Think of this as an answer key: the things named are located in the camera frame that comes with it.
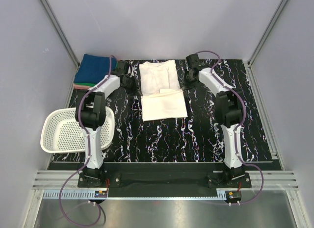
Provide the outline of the white Coca-Cola print t-shirt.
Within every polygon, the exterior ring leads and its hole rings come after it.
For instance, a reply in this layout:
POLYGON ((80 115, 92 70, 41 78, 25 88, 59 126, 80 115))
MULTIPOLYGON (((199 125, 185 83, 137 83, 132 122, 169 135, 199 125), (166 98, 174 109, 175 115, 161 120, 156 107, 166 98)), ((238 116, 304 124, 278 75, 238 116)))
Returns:
POLYGON ((143 121, 188 116, 174 60, 139 65, 143 121))

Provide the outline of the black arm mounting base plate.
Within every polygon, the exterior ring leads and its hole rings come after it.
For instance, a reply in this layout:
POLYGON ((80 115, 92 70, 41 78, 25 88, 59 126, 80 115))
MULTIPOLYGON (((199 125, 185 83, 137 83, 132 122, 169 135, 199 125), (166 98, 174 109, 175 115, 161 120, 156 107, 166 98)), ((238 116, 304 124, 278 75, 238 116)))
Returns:
POLYGON ((84 169, 78 187, 112 188, 129 185, 200 185, 207 188, 251 188, 242 166, 228 169, 224 163, 113 163, 106 162, 96 173, 84 169))

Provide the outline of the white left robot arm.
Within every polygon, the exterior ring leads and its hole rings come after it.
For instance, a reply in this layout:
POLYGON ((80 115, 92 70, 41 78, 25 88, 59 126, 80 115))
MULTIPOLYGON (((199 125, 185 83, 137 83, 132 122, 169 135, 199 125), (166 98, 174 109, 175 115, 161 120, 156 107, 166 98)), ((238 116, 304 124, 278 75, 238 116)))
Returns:
POLYGON ((75 119, 81 127, 85 141, 85 162, 78 169, 78 187, 101 187, 108 185, 104 170, 101 147, 101 129, 106 120, 106 98, 120 87, 130 93, 137 91, 134 76, 106 75, 96 86, 79 92, 75 119))

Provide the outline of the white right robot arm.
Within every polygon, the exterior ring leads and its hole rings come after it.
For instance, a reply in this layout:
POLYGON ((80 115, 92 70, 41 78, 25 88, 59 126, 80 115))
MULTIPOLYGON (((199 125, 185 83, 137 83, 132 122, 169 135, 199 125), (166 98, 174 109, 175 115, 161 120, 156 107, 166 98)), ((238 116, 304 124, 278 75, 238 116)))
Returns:
POLYGON ((225 180, 236 180, 245 176, 241 153, 240 132, 246 111, 240 92, 236 91, 214 71, 209 68, 200 71, 190 69, 184 74, 184 84, 204 84, 215 96, 215 119, 220 124, 225 146, 223 171, 225 180))

